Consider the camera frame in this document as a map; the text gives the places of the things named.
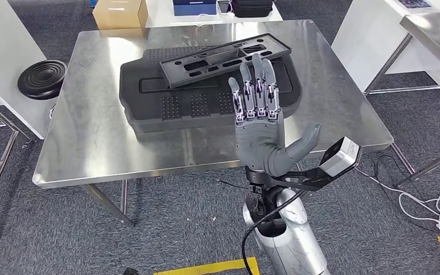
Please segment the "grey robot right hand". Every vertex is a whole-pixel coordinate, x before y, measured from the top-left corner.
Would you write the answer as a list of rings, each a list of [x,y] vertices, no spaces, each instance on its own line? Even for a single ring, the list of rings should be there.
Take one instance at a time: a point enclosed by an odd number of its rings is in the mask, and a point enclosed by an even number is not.
[[[318,144],[321,124],[310,123],[301,137],[285,144],[284,113],[270,60],[252,56],[254,71],[239,66],[242,84],[228,80],[235,112],[236,152],[240,162],[270,176],[285,175]]]

